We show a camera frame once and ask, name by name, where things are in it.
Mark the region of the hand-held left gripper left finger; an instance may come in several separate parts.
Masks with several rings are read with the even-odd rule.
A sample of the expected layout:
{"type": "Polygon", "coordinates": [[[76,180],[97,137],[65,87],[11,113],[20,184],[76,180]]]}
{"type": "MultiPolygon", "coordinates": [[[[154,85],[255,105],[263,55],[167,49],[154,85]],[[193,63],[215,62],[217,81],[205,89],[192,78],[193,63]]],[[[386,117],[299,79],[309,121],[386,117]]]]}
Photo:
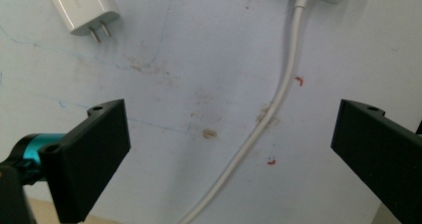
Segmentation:
{"type": "Polygon", "coordinates": [[[129,150],[123,100],[89,109],[87,119],[39,150],[62,223],[86,220],[129,150]]]}

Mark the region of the white charger plug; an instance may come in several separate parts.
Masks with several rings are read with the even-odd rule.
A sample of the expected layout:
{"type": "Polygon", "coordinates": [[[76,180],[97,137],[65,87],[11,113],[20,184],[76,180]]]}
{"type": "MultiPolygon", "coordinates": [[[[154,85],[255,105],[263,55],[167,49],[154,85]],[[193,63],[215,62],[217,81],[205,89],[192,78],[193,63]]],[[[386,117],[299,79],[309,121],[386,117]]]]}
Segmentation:
{"type": "Polygon", "coordinates": [[[102,29],[110,37],[111,32],[108,24],[120,17],[114,0],[51,1],[71,35],[91,35],[97,43],[101,41],[97,30],[102,29]]]}

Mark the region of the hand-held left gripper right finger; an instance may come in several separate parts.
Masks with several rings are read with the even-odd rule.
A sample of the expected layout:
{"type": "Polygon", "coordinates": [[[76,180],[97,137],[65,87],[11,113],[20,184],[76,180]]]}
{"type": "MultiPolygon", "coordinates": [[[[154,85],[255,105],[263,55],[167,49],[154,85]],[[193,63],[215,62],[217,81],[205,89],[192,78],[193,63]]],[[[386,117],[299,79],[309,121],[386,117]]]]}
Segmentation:
{"type": "Polygon", "coordinates": [[[402,224],[422,224],[422,132],[340,102],[330,147],[402,224]]]}

